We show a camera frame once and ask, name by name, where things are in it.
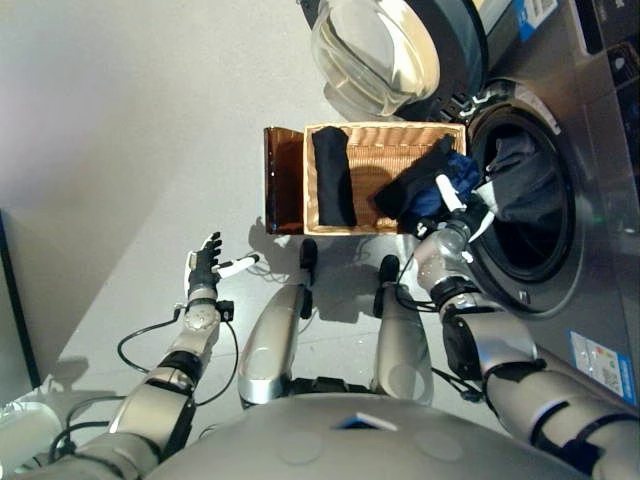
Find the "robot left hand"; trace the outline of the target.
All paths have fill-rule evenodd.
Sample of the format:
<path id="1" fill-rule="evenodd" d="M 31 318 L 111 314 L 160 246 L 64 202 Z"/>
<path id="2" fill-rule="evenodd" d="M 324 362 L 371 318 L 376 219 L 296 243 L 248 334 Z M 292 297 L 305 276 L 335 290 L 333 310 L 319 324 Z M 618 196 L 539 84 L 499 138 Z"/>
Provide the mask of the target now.
<path id="1" fill-rule="evenodd" d="M 198 290 L 215 290 L 220 280 L 235 276 L 260 260 L 258 254 L 249 254 L 221 262 L 221 250 L 221 233 L 214 232 L 205 239 L 199 250 L 188 253 L 184 273 L 184 290 L 188 299 Z"/>

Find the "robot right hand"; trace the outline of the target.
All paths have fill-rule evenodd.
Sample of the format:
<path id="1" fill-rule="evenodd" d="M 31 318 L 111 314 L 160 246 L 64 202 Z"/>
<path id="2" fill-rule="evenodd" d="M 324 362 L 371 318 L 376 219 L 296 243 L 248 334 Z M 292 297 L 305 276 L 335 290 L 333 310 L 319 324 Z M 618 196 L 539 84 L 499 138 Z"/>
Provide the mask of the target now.
<path id="1" fill-rule="evenodd" d="M 463 232 L 468 243 L 474 242 L 491 226 L 495 218 L 484 199 L 473 193 L 467 203 L 458 197 L 450 179 L 445 174 L 435 178 L 441 199 L 450 213 L 449 224 Z"/>

